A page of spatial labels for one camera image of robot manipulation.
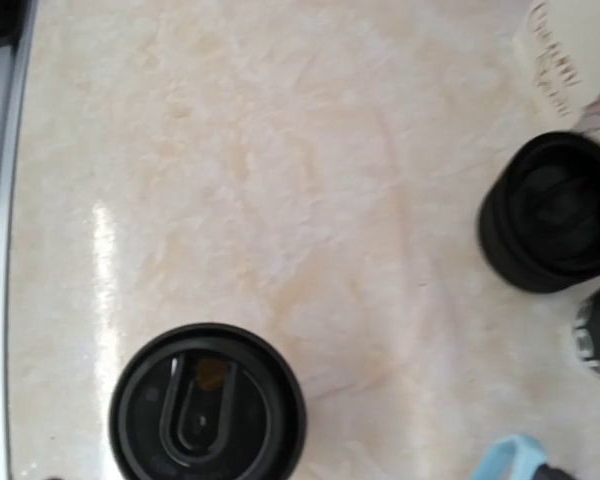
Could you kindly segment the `single black cup lid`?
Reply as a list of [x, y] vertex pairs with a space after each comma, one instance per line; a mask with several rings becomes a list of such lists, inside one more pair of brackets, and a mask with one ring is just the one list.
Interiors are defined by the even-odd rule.
[[227, 324], [169, 330], [122, 370], [109, 439], [125, 479], [289, 479], [307, 412], [281, 354]]

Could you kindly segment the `white paper takeout bag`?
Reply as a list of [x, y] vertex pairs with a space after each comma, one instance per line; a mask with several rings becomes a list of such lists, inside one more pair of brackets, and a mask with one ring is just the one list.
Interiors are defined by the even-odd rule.
[[512, 45], [546, 125], [600, 135], [600, 0], [533, 1]]

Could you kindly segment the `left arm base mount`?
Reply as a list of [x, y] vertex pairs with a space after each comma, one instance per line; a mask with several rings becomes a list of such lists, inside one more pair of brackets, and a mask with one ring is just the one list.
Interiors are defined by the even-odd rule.
[[0, 47], [19, 40], [28, 6], [27, 0], [0, 0]]

